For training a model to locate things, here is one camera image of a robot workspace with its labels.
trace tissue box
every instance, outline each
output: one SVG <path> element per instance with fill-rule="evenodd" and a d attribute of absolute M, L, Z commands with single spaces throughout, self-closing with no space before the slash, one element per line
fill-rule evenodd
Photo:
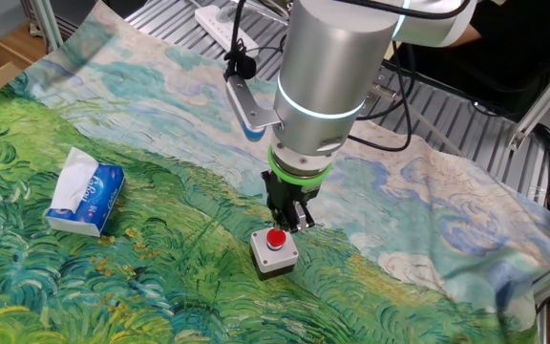
<path fill-rule="evenodd" d="M 46 219 L 54 229 L 101 236 L 123 183 L 121 167 L 100 164 L 72 148 Z"/>

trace black cable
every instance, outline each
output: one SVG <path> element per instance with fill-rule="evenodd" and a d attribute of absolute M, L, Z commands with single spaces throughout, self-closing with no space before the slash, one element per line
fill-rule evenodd
<path fill-rule="evenodd" d="M 235 20 L 233 22 L 233 35 L 230 41 L 230 52 L 228 52 L 224 56 L 224 60 L 228 60 L 228 68 L 224 73 L 224 78 L 226 80 L 228 80 L 229 76 L 235 74 L 235 65 L 239 60 L 239 55 L 244 54 L 243 50 L 245 49 L 245 46 L 243 45 L 243 41 L 241 39 L 237 40 L 237 37 L 239 35 L 239 27 L 241 25 L 241 14 L 243 11 L 244 4 L 245 4 L 245 0 L 239 0 L 239 3 L 237 4 L 237 9 L 235 10 Z"/>
<path fill-rule="evenodd" d="M 387 68 L 388 70 L 390 70 L 394 73 L 397 72 L 396 64 L 393 63 L 393 62 L 390 62 L 388 60 L 384 59 L 383 61 L 381 61 L 381 66 Z M 403 70 L 402 73 L 403 73 L 403 75 L 411 77 L 411 72 L 407 72 L 407 71 Z M 420 81 L 422 83 L 433 86 L 433 87 L 435 87 L 439 90 L 445 91 L 445 92 L 450 93 L 452 95 L 460 96 L 460 97 L 463 97 L 463 98 L 471 100 L 471 101 L 477 101 L 479 103 L 483 102 L 483 99 L 479 99 L 477 97 L 469 95 L 469 94 L 467 94 L 465 92 L 462 92 L 462 91 L 460 91 L 456 88 L 453 88 L 453 87 L 451 87 L 447 84 L 444 84 L 444 83 L 442 83 L 438 80 L 425 77 L 425 76 L 421 75 L 420 73 L 415 73 L 414 78 L 415 78 L 415 81 Z"/>
<path fill-rule="evenodd" d="M 546 300 L 542 301 L 540 303 L 540 305 L 538 305 L 536 307 L 536 314 L 540 313 L 540 311 L 542 311 L 542 309 L 544 308 L 544 306 L 546 306 L 547 303 L 549 303 L 550 301 L 550 297 L 548 297 Z"/>
<path fill-rule="evenodd" d="M 258 47 L 258 48 L 252 48 L 248 51 L 246 51 L 246 53 L 249 53 L 249 52 L 253 52 L 255 50 L 263 50 L 263 49 L 272 49 L 274 51 L 277 51 L 279 53 L 284 53 L 284 44 L 286 43 L 286 35 L 284 34 L 284 36 L 282 36 L 282 39 L 279 41 L 279 47 Z"/>
<path fill-rule="evenodd" d="M 411 67 L 411 76 L 410 76 L 411 82 L 409 83 L 409 89 L 407 90 L 407 97 L 410 97 L 411 92 L 413 91 L 413 86 L 415 85 L 415 75 L 416 75 L 416 72 L 415 72 L 415 55 L 413 54 L 413 46 L 411 44 L 406 44 L 406 46 L 407 46 L 407 54 L 409 54 L 409 64 L 410 64 L 409 67 Z M 400 85 L 400 92 L 404 92 L 404 84 Z M 358 117 L 355 120 L 371 120 L 371 119 L 375 119 L 375 118 L 381 118 L 385 115 L 388 115 L 388 114 L 392 113 L 394 110 L 399 108 L 400 105 L 402 105 L 402 99 L 398 100 L 395 104 L 393 104 L 393 106 L 391 106 L 387 110 L 384 110 L 384 111 L 382 111 L 378 114 L 372 115 L 372 111 L 377 106 L 377 101 L 375 101 L 374 104 L 372 104 L 372 107 L 370 108 L 368 115 L 363 116 L 363 117 Z"/>
<path fill-rule="evenodd" d="M 473 108 L 475 108 L 475 111 L 477 111 L 478 113 L 480 113 L 481 115 L 485 115 L 487 117 L 494 117 L 494 118 L 508 118 L 508 117 L 513 117 L 513 116 L 518 116 L 518 115 L 521 115 L 523 113 L 525 113 L 526 111 L 517 111 L 517 112 L 514 112 L 514 113 L 508 113 L 508 114 L 499 114 L 497 113 L 496 111 L 494 110 L 490 110 L 488 108 L 488 106 L 486 105 L 483 105 L 483 104 L 479 104 L 478 101 L 471 101 L 470 104 L 473 106 Z M 485 108 L 485 110 L 487 111 L 490 111 L 490 112 L 486 112 L 484 110 L 481 110 L 478 108 L 478 105 L 481 105 Z"/>
<path fill-rule="evenodd" d="M 362 6 L 366 8 L 371 8 L 375 10 L 381 10 L 381 11 L 388 11 L 396 14 L 406 15 L 409 17 L 414 18 L 421 18 L 421 19 L 430 19 L 430 20 L 442 20 L 442 19 L 449 19 L 453 18 L 456 15 L 462 13 L 468 5 L 470 5 L 471 0 L 464 0 L 457 9 L 453 11 L 448 11 L 444 13 L 430 13 L 425 11 L 416 11 L 416 10 L 408 10 L 403 9 L 398 6 L 390 5 L 390 4 L 384 4 L 381 2 L 371 1 L 371 0 L 336 0 L 340 2 L 344 2 L 347 4 Z"/>
<path fill-rule="evenodd" d="M 404 82 L 403 82 L 403 79 L 402 79 L 402 67 L 400 66 L 400 60 L 398 59 L 398 48 L 396 47 L 396 44 L 394 42 L 392 42 L 391 44 L 393 46 L 394 60 L 396 62 L 396 66 L 398 68 L 398 81 L 400 82 L 401 85 L 404 85 Z M 409 110 L 409 102 L 407 101 L 407 94 L 402 92 L 401 95 L 402 95 L 402 101 L 403 101 L 402 104 L 405 107 L 405 117 L 407 118 L 407 141 L 405 142 L 405 144 L 403 144 L 401 147 L 386 147 L 386 146 L 382 146 L 382 145 L 379 145 L 379 144 L 376 144 L 376 143 L 369 142 L 367 140 L 356 138 L 355 136 L 352 136 L 352 135 L 349 135 L 348 139 L 354 140 L 354 141 L 362 143 L 362 144 L 365 144 L 368 147 L 375 148 L 375 149 L 380 149 L 380 150 L 383 150 L 383 151 L 386 151 L 386 152 L 401 152 L 401 151 L 407 149 L 407 147 L 409 147 L 409 144 L 411 144 L 411 137 L 413 135 L 413 129 L 411 128 L 411 115 L 410 115 L 411 112 Z"/>

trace metal rack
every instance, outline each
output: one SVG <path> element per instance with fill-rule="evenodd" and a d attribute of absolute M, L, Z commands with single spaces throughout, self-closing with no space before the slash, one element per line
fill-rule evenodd
<path fill-rule="evenodd" d="M 195 2 L 201 6 L 216 5 L 220 8 L 228 4 L 228 0 L 152 0 L 126 20 L 142 32 L 223 62 L 225 51 L 194 19 Z M 244 12 L 241 28 L 260 47 L 278 47 L 286 34 L 285 23 L 253 11 Z M 274 80 L 282 62 L 279 53 L 261 50 L 256 60 L 257 77 Z M 394 73 L 384 68 L 375 82 L 392 90 L 400 89 Z M 544 145 L 531 130 L 550 106 L 550 85 L 519 124 L 505 118 L 486 117 L 475 110 L 470 100 L 423 82 L 415 82 L 409 100 L 411 106 L 420 111 L 467 158 L 530 200 L 546 203 L 548 156 Z M 373 105 L 375 111 L 380 112 L 391 106 L 391 101 L 368 94 L 360 115 L 367 115 Z M 375 122 L 393 132 L 405 134 L 403 111 L 399 108 Z M 445 144 L 417 119 L 412 123 L 412 132 L 432 148 L 445 150 Z M 550 296 L 550 269 L 535 281 L 534 294 L 537 302 Z M 540 341 L 546 343 L 546 308 L 539 315 L 539 328 Z"/>
<path fill-rule="evenodd" d="M 223 7 L 227 0 L 198 0 L 202 6 Z M 194 19 L 197 7 L 185 0 L 153 0 L 126 20 L 142 32 L 173 44 L 182 45 L 198 54 L 218 59 L 225 51 Z M 241 28 L 260 47 L 278 47 L 286 33 L 286 25 L 269 20 L 253 11 L 244 11 Z M 262 50 L 257 57 L 258 77 L 275 80 L 282 62 L 274 50 Z M 377 83 L 399 90 L 394 73 L 382 68 Z M 390 102 L 368 95 L 365 115 L 377 102 L 375 111 L 385 110 Z M 548 185 L 548 157 L 542 143 L 528 136 L 517 152 L 508 148 L 515 124 L 505 118 L 490 118 L 478 113 L 470 101 L 422 82 L 415 82 L 409 98 L 411 106 L 419 110 L 436 128 L 447 136 L 468 157 L 492 176 L 511 186 L 517 192 L 539 204 L 546 202 Z M 398 134 L 406 133 L 402 107 L 375 122 Z M 424 124 L 413 121 L 413 133 L 422 137 L 439 151 L 446 151 L 440 140 Z"/>

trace emergency stop button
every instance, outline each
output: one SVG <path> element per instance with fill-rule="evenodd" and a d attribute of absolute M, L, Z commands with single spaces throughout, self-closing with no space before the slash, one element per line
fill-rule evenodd
<path fill-rule="evenodd" d="M 282 230 L 271 229 L 266 233 L 266 245 L 272 250 L 278 250 L 286 243 L 286 233 Z"/>

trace blue tissue box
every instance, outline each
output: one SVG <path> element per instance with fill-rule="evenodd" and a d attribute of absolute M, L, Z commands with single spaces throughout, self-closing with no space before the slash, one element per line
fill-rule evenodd
<path fill-rule="evenodd" d="M 77 211 L 51 208 L 46 219 L 54 229 L 101 236 L 123 183 L 121 167 L 99 164 Z"/>

